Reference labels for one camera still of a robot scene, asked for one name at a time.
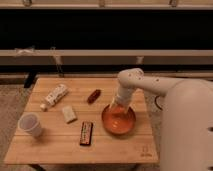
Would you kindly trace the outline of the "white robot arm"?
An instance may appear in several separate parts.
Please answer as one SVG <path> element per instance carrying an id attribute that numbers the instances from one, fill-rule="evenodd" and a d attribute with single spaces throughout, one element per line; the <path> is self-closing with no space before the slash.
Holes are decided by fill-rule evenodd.
<path id="1" fill-rule="evenodd" d="M 118 88 L 110 104 L 111 109 L 121 106 L 127 112 L 137 89 L 164 96 L 167 103 L 180 99 L 178 87 L 182 82 L 181 78 L 145 76 L 142 69 L 133 68 L 120 71 L 117 80 Z"/>

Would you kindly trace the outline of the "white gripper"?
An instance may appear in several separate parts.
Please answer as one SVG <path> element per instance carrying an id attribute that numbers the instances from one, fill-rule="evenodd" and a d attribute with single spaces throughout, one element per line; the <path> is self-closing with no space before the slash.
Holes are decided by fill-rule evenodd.
<path id="1" fill-rule="evenodd" d="M 129 104 L 131 102 L 132 95 L 133 95 L 134 92 L 135 92 L 134 89 L 119 86 L 117 93 L 115 95 L 115 102 L 110 103 L 109 110 L 110 111 L 115 110 L 117 105 L 120 104 L 120 105 L 126 106 L 125 113 L 128 113 L 128 111 L 130 109 Z"/>

